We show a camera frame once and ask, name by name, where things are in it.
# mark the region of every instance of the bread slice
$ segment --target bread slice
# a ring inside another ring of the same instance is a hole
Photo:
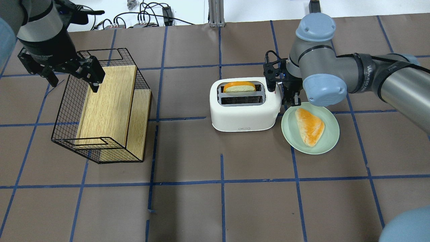
[[[225,93],[255,92],[255,85],[249,81],[233,81],[225,84]]]
[[[314,147],[324,132],[324,122],[302,108],[296,110],[295,116],[301,139],[305,145]]]

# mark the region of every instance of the white toaster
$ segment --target white toaster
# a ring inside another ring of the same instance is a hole
[[[255,92],[224,93],[224,85],[233,81],[255,84]],[[278,85],[269,92],[264,77],[229,78],[216,81],[210,90],[212,125],[223,132],[259,131],[271,128],[281,107]]]

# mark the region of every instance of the gray crumpled object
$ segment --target gray crumpled object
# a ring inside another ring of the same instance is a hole
[[[127,7],[129,10],[135,8],[139,3],[136,0],[127,0]]]

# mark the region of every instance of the white wall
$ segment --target white wall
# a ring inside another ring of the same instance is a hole
[[[106,13],[97,16],[96,23],[103,19],[112,20],[122,12],[139,11],[138,7],[129,11],[126,0],[72,0],[72,2],[87,5],[94,10],[104,10]],[[207,23],[208,0],[163,0],[162,2],[172,7],[175,18],[194,24]],[[308,13],[308,4],[309,0],[224,0],[224,18],[226,22],[301,19]],[[331,17],[430,12],[430,0],[320,0],[320,4],[321,11]],[[153,9],[156,14],[162,15],[161,7]],[[121,17],[126,21],[127,27],[137,23],[136,14],[125,14]],[[163,18],[158,19],[161,25]],[[68,30],[89,30],[92,23],[93,16],[90,16],[88,25],[70,25]],[[180,21],[176,21],[175,24],[186,25]]]

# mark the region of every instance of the metal mesh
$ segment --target metal mesh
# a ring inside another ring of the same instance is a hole
[[[79,51],[81,57],[96,56],[102,66],[136,65],[126,48]],[[134,90],[149,89],[139,70],[136,71]],[[98,164],[143,162],[110,137],[77,139],[77,131],[85,103],[88,84],[69,75],[58,110],[51,140]],[[77,140],[91,140],[90,144],[76,144]]]

